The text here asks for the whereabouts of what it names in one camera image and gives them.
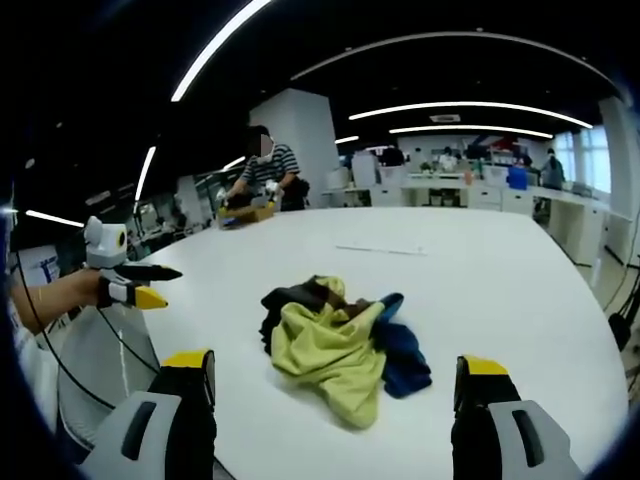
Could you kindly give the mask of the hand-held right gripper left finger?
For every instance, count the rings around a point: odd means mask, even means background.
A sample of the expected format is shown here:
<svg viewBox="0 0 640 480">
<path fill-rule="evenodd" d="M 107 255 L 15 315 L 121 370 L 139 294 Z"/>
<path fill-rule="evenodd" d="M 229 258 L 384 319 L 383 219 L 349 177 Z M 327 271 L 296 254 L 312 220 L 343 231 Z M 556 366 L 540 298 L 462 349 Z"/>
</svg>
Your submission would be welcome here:
<svg viewBox="0 0 640 480">
<path fill-rule="evenodd" d="M 79 469 L 87 479 L 212 479 L 215 354 L 179 352 L 118 405 Z"/>
</svg>

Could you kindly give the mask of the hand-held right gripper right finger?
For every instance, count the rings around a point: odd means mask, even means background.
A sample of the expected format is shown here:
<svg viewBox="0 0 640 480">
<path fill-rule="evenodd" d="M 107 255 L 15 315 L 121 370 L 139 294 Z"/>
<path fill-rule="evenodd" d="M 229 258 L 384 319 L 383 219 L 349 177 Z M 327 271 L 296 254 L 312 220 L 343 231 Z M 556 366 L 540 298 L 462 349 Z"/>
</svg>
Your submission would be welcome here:
<svg viewBox="0 0 640 480">
<path fill-rule="evenodd" d="M 454 423 L 455 479 L 582 479 L 570 438 L 536 402 L 524 400 L 496 361 L 457 358 Z"/>
</svg>

